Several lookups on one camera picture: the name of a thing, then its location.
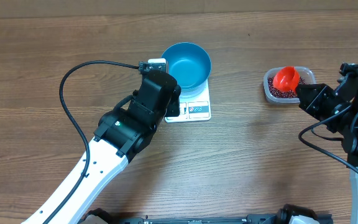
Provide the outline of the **white digital kitchen scale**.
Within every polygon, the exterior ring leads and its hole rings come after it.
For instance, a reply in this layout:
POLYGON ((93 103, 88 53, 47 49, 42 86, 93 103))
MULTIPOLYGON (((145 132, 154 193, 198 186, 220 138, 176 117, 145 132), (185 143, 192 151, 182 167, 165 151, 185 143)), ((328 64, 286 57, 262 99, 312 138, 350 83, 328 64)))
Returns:
POLYGON ((180 115, 165 117, 167 123, 209 121, 211 119, 211 102, 207 80, 195 89, 182 89, 179 100, 180 115))

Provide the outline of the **red plastic measuring scoop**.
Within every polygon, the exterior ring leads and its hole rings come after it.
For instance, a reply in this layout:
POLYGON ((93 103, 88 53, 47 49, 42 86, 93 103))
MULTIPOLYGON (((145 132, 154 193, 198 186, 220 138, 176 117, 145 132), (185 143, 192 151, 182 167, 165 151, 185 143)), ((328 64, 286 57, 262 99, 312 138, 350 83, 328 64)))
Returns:
POLYGON ((273 78, 273 86, 280 91, 295 91, 300 74, 294 67, 282 68, 273 78))

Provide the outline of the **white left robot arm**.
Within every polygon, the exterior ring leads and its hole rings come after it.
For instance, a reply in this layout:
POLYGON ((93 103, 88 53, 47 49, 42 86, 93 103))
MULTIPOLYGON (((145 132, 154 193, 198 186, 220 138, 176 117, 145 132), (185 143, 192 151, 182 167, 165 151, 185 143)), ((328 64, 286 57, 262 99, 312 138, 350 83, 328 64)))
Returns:
POLYGON ((78 223, 105 186, 150 144, 165 115, 179 114, 180 92, 165 72, 143 74, 139 90, 102 116, 80 161, 26 223, 78 223))

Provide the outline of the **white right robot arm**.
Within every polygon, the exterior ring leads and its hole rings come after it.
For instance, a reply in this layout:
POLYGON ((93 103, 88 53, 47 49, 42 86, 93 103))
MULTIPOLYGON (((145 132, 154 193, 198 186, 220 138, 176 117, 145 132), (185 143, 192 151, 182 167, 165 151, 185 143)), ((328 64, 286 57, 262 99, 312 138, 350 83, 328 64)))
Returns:
POLYGON ((349 168, 352 188, 351 223, 358 223, 358 87, 352 101, 344 101, 340 94, 325 84, 298 85, 296 94, 300 108, 318 120, 302 130, 298 138, 305 145, 319 151, 349 168), (318 147, 304 139, 304 133, 326 125, 332 132, 341 134, 340 142, 347 159, 318 147))

